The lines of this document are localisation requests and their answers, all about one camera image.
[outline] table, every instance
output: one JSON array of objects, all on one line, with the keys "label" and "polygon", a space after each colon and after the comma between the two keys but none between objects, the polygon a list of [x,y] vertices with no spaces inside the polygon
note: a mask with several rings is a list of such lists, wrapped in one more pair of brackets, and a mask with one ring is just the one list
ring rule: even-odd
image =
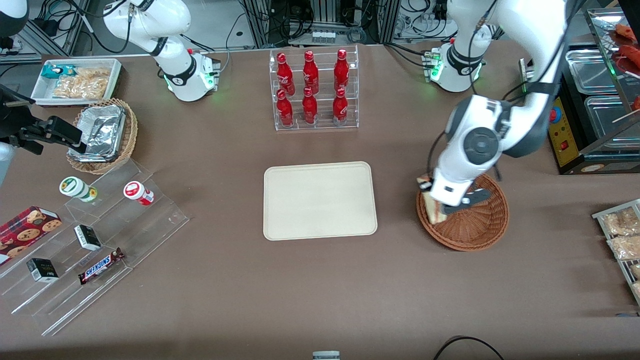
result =
[{"label": "table", "polygon": [[[0,305],[3,360],[293,360],[332,349],[345,360],[429,359],[458,334],[508,359],[637,358],[638,321],[613,317],[637,308],[590,217],[637,198],[637,176],[559,176],[547,143],[523,159],[504,156],[505,236],[486,251],[449,250],[420,225],[415,178],[468,94],[425,84],[418,67],[382,46],[359,50],[360,129],[320,134],[273,129],[268,51],[233,53],[220,90],[194,103],[167,91],[152,58],[120,58],[119,97],[140,124],[133,158],[193,219],[53,337]],[[478,91],[500,98],[515,86],[520,57],[515,43],[495,42]],[[77,109],[34,113],[72,120]],[[17,154],[0,188],[0,221],[32,204],[60,207],[65,176],[95,179],[73,171],[64,152]],[[263,237],[267,168],[360,160],[372,167],[375,234]],[[471,345],[450,350],[449,359],[492,358]]]}]

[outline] yellow control panel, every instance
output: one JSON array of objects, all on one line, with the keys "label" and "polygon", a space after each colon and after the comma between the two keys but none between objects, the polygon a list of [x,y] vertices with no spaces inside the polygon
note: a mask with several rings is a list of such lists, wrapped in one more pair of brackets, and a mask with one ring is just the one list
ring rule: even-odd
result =
[{"label": "yellow control panel", "polygon": [[578,157],[578,147],[575,144],[571,127],[564,114],[562,101],[558,97],[549,115],[549,136],[554,148],[558,164],[563,167]]}]

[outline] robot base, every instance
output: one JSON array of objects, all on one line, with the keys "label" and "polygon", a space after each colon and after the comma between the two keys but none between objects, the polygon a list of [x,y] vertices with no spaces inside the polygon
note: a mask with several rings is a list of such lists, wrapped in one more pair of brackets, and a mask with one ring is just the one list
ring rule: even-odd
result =
[{"label": "robot base", "polygon": [[[430,53],[422,56],[422,64],[433,67],[432,69],[424,69],[424,79],[440,85],[441,88],[448,92],[463,92],[471,87],[468,76],[460,76],[458,71],[449,64],[447,60],[447,51],[451,44],[443,44],[441,47],[434,47]],[[480,76],[480,68],[482,63],[478,64],[476,69],[471,73],[474,81]]]},{"label": "robot base", "polygon": [[185,85],[176,86],[167,80],[169,90],[182,101],[196,101],[207,95],[209,92],[218,90],[220,80],[220,62],[215,63],[211,58],[202,54],[191,55],[196,60],[196,71],[187,80]]}]

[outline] coca-cola bottle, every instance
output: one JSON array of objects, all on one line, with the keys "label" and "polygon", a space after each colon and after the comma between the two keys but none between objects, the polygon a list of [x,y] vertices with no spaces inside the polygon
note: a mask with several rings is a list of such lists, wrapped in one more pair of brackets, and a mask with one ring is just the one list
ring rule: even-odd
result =
[{"label": "coca-cola bottle", "polygon": [[305,122],[314,125],[318,120],[318,103],[313,90],[309,86],[305,88],[305,98],[302,99],[302,108],[305,111]]},{"label": "coca-cola bottle", "polygon": [[333,87],[336,91],[339,88],[346,88],[349,84],[349,63],[347,63],[347,51],[338,50],[338,61],[333,68]]},{"label": "coca-cola bottle", "polygon": [[333,100],[333,123],[336,126],[343,126],[347,122],[347,99],[344,97],[344,88],[339,88],[335,92]]},{"label": "coca-cola bottle", "polygon": [[302,69],[305,76],[305,86],[311,88],[314,95],[320,91],[320,80],[318,77],[318,65],[314,61],[314,52],[305,51],[305,67]]},{"label": "coca-cola bottle", "polygon": [[280,121],[282,126],[284,127],[292,127],[293,126],[293,108],[291,107],[291,102],[287,99],[287,94],[282,89],[278,89],[276,92],[276,96],[278,97],[278,102],[276,102],[276,107],[278,108],[278,116],[280,117]]},{"label": "coca-cola bottle", "polygon": [[293,71],[287,63],[287,57],[283,53],[279,53],[276,56],[278,60],[278,82],[280,88],[287,92],[288,96],[293,96],[296,93],[296,87],[293,85]]}]

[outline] brown wicker basket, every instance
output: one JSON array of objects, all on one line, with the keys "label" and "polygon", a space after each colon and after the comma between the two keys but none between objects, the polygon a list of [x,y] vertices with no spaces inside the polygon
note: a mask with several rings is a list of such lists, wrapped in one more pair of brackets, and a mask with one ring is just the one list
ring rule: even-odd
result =
[{"label": "brown wicker basket", "polygon": [[447,220],[432,225],[418,192],[416,210],[425,229],[443,245],[460,251],[479,251],[492,246],[504,235],[509,224],[509,206],[498,184],[488,175],[480,175],[475,188],[491,191],[491,197],[468,209],[455,212]]},{"label": "brown wicker basket", "polygon": [[[110,163],[81,163],[79,161],[75,161],[67,155],[67,161],[71,164],[71,166],[82,172],[89,172],[94,175],[102,175],[105,172],[109,171],[109,169],[116,166],[116,164],[125,161],[131,157],[131,153],[133,152],[133,148],[136,146],[136,136],[138,135],[138,120],[136,119],[136,114],[131,111],[129,105],[126,102],[120,99],[109,99],[96,102],[95,104],[91,104],[89,106],[107,106],[107,105],[119,105],[122,106],[127,112],[127,118],[125,120],[125,128],[122,130],[122,142],[120,143],[120,154],[116,158],[116,160]],[[78,125],[78,121],[80,120],[80,114],[76,116],[76,121],[74,121],[74,125]]]}]

